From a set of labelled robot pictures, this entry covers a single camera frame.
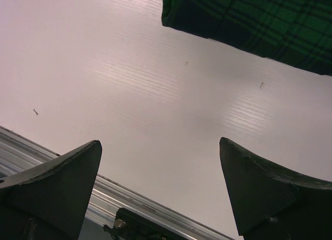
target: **folded cloth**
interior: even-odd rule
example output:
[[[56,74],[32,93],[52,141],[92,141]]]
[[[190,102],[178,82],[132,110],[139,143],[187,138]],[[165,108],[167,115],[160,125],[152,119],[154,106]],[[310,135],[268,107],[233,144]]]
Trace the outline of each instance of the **folded cloth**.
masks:
[[[163,0],[162,24],[332,76],[332,0]]]

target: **white table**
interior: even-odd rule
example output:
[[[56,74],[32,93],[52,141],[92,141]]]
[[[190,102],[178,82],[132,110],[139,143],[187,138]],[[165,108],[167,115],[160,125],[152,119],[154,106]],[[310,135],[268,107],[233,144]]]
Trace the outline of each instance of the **white table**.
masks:
[[[0,0],[0,125],[236,239],[229,137],[332,180],[332,78],[161,26],[162,0]]]

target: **aluminum frame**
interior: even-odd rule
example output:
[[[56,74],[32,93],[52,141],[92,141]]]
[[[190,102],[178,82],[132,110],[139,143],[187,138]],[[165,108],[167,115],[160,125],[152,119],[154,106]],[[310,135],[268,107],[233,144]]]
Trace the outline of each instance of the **aluminum frame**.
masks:
[[[58,156],[59,154],[0,127],[0,172],[12,175]],[[97,175],[86,217],[99,225],[113,225],[119,208],[126,208],[190,240],[232,239]]]

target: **table surface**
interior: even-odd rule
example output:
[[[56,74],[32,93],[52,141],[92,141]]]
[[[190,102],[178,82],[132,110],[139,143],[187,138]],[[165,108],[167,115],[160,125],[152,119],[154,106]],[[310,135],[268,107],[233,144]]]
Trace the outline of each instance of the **table surface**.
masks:
[[[236,239],[228,137],[332,180],[332,78],[161,26],[162,0],[0,0],[0,125]]]

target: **plaid fabric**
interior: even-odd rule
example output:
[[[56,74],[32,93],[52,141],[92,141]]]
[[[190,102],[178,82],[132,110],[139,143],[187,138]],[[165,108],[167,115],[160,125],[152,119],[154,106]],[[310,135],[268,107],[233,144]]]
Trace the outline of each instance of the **plaid fabric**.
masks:
[[[162,23],[332,75],[332,0],[163,0]]]

